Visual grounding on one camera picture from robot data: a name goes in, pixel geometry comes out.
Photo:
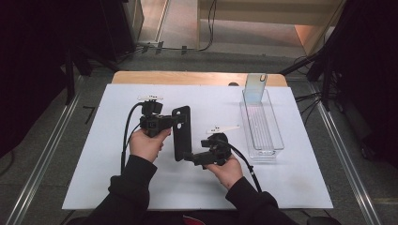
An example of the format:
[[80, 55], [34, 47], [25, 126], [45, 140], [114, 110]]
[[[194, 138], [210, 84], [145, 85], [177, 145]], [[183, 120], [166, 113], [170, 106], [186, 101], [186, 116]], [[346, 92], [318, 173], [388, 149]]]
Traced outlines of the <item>light wooden cabinet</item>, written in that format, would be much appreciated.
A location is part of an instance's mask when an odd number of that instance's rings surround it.
[[294, 24], [307, 55], [335, 26], [346, 0], [217, 0], [216, 18], [223, 21]]

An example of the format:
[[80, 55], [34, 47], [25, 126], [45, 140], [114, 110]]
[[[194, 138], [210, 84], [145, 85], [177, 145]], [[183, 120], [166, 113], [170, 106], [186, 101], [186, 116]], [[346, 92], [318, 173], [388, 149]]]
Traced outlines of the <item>black phone case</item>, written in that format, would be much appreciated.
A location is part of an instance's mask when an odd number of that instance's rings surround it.
[[191, 153], [191, 108], [189, 106], [183, 106], [172, 110], [172, 116], [180, 113], [186, 114], [188, 121], [184, 124], [173, 125], [176, 161], [184, 160], [184, 153]]

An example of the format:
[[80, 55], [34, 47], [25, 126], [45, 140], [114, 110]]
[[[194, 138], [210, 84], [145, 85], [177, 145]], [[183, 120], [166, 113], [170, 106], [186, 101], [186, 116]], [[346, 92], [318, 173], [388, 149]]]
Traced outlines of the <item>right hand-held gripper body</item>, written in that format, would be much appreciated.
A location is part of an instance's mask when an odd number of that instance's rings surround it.
[[201, 145], [207, 148], [206, 152], [193, 155], [193, 164], [222, 166], [232, 155], [232, 145], [228, 142], [225, 131], [238, 129], [239, 126], [215, 126], [207, 130], [208, 137], [201, 141]]

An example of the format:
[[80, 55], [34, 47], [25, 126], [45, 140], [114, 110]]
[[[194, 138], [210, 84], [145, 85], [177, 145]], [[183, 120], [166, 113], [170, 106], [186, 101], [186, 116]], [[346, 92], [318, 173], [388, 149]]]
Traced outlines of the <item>clear plastic container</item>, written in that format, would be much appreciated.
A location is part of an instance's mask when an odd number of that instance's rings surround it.
[[276, 158], [284, 150], [284, 144], [268, 90], [265, 89], [259, 104], [246, 103], [242, 91], [239, 106], [249, 157], [257, 161]]

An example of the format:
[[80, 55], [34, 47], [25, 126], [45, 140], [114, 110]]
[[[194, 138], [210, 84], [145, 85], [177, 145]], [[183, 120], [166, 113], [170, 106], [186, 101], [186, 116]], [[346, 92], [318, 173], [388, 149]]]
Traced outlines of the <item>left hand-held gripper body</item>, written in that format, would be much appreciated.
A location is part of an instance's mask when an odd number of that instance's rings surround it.
[[161, 131], [171, 128], [175, 124], [175, 118], [171, 115], [161, 115], [163, 105], [158, 102], [158, 97], [139, 97], [142, 106], [140, 128], [146, 130], [148, 137], [155, 137]]

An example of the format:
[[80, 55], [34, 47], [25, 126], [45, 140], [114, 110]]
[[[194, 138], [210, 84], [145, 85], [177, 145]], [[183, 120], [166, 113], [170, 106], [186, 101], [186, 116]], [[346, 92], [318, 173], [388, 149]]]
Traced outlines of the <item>black stand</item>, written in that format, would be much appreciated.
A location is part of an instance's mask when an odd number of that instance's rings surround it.
[[339, 41], [340, 31], [334, 29], [325, 44], [315, 53], [310, 56], [305, 56], [303, 59], [294, 63], [292, 66], [282, 69], [280, 74], [286, 76], [293, 71], [298, 70], [311, 64], [311, 67], [306, 75], [309, 82], [316, 82], [320, 77], [322, 80], [321, 102], [327, 111], [329, 111], [329, 97], [330, 85], [333, 72], [333, 61], [335, 56], [334, 48]]
[[107, 59], [85, 47], [84, 45], [67, 45], [65, 47], [67, 105], [72, 102], [73, 98], [76, 95], [73, 69], [78, 68], [78, 70], [82, 72], [84, 76], [90, 75], [92, 72], [92, 67], [88, 62], [89, 58], [94, 59], [95, 61], [99, 62], [101, 65], [105, 66], [113, 72], [117, 72], [120, 70], [120, 68], [116, 64], [108, 61]]

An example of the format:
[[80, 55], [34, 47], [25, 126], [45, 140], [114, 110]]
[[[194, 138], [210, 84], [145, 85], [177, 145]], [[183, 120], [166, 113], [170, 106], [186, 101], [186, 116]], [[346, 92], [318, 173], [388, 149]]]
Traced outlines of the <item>black curtain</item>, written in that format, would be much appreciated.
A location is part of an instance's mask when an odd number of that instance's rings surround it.
[[67, 86], [61, 69], [91, 0], [0, 0], [0, 158]]
[[333, 70], [362, 154], [398, 169], [398, 0], [346, 0]]

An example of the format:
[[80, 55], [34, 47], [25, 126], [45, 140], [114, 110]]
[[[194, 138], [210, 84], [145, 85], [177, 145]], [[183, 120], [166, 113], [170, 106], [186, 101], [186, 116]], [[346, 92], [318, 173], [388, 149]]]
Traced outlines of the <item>iridescent phone case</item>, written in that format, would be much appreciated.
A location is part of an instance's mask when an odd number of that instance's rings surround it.
[[268, 75], [266, 73], [249, 73], [243, 90], [244, 101], [248, 104], [259, 104], [262, 101]]

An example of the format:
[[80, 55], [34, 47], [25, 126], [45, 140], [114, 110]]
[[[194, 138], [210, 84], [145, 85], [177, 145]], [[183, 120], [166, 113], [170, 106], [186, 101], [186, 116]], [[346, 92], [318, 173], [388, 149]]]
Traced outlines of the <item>person's right hand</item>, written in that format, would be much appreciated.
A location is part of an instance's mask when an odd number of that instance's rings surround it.
[[206, 168], [210, 170], [219, 179], [220, 183], [230, 189], [240, 178], [243, 172], [239, 161], [231, 156], [223, 165], [208, 164]]

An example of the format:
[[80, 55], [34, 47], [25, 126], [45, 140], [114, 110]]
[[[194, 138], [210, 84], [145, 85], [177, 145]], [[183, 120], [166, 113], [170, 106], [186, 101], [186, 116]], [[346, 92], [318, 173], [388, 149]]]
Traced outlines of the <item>metal floor rail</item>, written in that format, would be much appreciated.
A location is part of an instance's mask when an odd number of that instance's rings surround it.
[[51, 133], [49, 140], [36, 163], [33, 171], [31, 172], [29, 178], [25, 182], [22, 191], [19, 194], [17, 202], [15, 203], [6, 225], [21, 225], [23, 218], [33, 201], [39, 185], [46, 173], [50, 162], [54, 156], [56, 148], [65, 132], [67, 125], [72, 114], [75, 111], [76, 105], [79, 102], [81, 92], [77, 91], [76, 95], [71, 99], [69, 105], [65, 106], [59, 119], [57, 120], [55, 127]]
[[342, 135], [336, 127], [331, 113], [326, 110], [323, 104], [320, 104], [317, 109], [331, 138], [334, 149], [336, 150], [336, 154], [340, 160], [348, 183], [351, 186], [351, 189], [359, 205], [360, 211], [363, 214], [366, 224], [382, 225], [382, 221], [375, 210], [375, 206], [370, 198], [370, 195], [368, 194], [365, 185], [360, 178], [360, 174], [356, 166], [354, 165], [353, 160], [349, 156]]

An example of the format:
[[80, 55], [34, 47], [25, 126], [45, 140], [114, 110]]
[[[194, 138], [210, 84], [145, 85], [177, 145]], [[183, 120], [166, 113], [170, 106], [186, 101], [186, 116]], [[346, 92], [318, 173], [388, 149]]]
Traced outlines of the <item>person's left hand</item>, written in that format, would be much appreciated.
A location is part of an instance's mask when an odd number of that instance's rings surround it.
[[130, 153], [133, 156], [143, 158], [153, 163], [163, 147], [163, 142], [170, 135], [170, 128], [161, 131], [155, 137], [147, 136], [145, 130], [140, 128], [130, 135]]

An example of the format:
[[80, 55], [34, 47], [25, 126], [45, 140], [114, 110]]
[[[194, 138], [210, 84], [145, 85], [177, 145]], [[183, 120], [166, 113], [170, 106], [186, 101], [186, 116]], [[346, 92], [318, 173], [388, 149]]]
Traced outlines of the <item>dark cabinet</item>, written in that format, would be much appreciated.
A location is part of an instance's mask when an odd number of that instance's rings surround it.
[[145, 21], [141, 0], [100, 0], [111, 58], [117, 60], [136, 50]]

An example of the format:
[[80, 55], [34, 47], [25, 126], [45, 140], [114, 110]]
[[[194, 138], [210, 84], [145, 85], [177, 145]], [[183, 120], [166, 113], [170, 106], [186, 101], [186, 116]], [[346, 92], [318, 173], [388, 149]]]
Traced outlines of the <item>white board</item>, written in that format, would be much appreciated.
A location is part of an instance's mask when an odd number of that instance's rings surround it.
[[[271, 160], [255, 161], [246, 171], [257, 179], [284, 209], [330, 209], [333, 204], [320, 172], [292, 91], [288, 87], [268, 88], [284, 150]], [[228, 141], [239, 151], [247, 150], [239, 103], [239, 86], [110, 84], [106, 87], [86, 139], [69, 190], [66, 209], [92, 209], [107, 195], [110, 179], [120, 172], [122, 142], [126, 124], [137, 125], [141, 115], [139, 97], [156, 96], [169, 114], [181, 106], [191, 108], [193, 150], [215, 126], [239, 126], [226, 131]], [[229, 209], [225, 188], [214, 175], [188, 161], [176, 161], [174, 145], [167, 139], [157, 157], [158, 168], [150, 185], [152, 210]]]

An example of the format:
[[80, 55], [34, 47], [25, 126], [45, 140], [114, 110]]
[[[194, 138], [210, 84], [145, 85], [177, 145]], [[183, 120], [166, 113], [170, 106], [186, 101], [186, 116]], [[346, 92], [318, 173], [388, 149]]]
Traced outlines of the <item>wooden table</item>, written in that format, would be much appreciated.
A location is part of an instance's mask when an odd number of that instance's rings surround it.
[[112, 84], [220, 85], [244, 86], [248, 73], [194, 71], [118, 71]]

